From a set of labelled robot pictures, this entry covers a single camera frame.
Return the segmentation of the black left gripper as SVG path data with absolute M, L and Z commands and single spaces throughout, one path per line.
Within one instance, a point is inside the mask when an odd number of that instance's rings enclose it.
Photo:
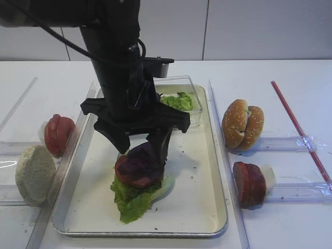
M 183 133 L 190 126 L 190 115 L 161 103 L 155 91 L 140 109 L 130 109 L 126 87 L 102 87 L 103 98 L 88 98 L 80 107 L 85 115 L 98 117 L 94 129 L 106 137 L 120 153 L 130 147 L 129 134 L 149 133 L 156 159 L 165 165 L 172 128 Z

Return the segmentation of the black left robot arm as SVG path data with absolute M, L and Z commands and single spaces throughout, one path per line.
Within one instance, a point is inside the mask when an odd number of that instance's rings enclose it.
M 139 1 L 1 1 L 1 26 L 38 26 L 91 59 L 103 98 L 81 104 L 94 114 L 94 128 L 120 153 L 131 135 L 147 134 L 155 157 L 165 163 L 173 128 L 186 132 L 189 114 L 162 104 L 144 66 Z

